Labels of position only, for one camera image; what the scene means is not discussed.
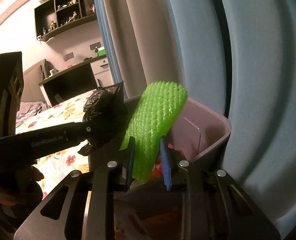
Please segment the black wall shelf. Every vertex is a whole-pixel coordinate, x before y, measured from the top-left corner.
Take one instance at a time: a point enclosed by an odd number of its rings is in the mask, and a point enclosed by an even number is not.
[[[35,8],[35,32],[37,39],[39,37],[38,40],[48,41],[50,38],[67,30],[97,20],[96,13],[89,10],[89,0],[75,0],[74,4],[58,9],[59,5],[63,6],[70,1],[72,0],[49,0]],[[77,14],[75,20],[68,22],[74,12]],[[49,31],[51,21],[56,23],[56,28]]]

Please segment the black plastic bag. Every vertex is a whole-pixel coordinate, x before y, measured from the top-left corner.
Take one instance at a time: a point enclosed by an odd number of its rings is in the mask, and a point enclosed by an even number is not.
[[[83,111],[85,112],[83,122],[90,121],[94,117],[97,119],[100,115],[98,125],[102,126],[102,132],[88,138],[89,143],[78,151],[79,154],[88,156],[128,127],[128,111],[123,102],[123,82],[104,88],[99,87],[88,98]]]

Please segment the green foam net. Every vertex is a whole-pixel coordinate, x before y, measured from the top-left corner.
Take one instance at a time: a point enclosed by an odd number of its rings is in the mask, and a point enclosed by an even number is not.
[[[187,91],[174,82],[154,82],[147,86],[126,131],[121,150],[129,138],[136,139],[133,178],[148,181],[159,151],[160,137],[166,135],[188,98]]]

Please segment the drawer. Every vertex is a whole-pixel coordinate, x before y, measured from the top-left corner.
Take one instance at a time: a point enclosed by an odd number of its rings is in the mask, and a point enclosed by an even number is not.
[[[114,84],[110,70],[95,74],[94,76],[100,87],[107,87]]]
[[[108,60],[104,58],[104,59],[92,62],[91,68],[92,68],[93,74],[97,74],[102,71],[109,70]]]

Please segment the metal screw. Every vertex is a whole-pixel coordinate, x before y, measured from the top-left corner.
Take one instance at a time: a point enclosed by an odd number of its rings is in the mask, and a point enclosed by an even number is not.
[[[70,173],[70,176],[72,177],[72,178],[76,178],[76,177],[78,177],[80,175],[80,172],[79,171],[72,171],[71,173]]]
[[[189,162],[188,161],[179,161],[179,165],[181,167],[187,167],[187,166],[189,166]]]
[[[217,175],[219,176],[219,177],[224,177],[224,176],[226,176],[226,171],[223,171],[223,170],[218,170],[217,171]]]
[[[108,164],[107,164],[107,165],[108,165],[108,167],[109,167],[109,168],[114,168],[114,167],[116,167],[116,166],[117,166],[117,164],[118,164],[118,163],[117,163],[117,162],[115,162],[115,161],[110,161],[110,162],[108,162]]]

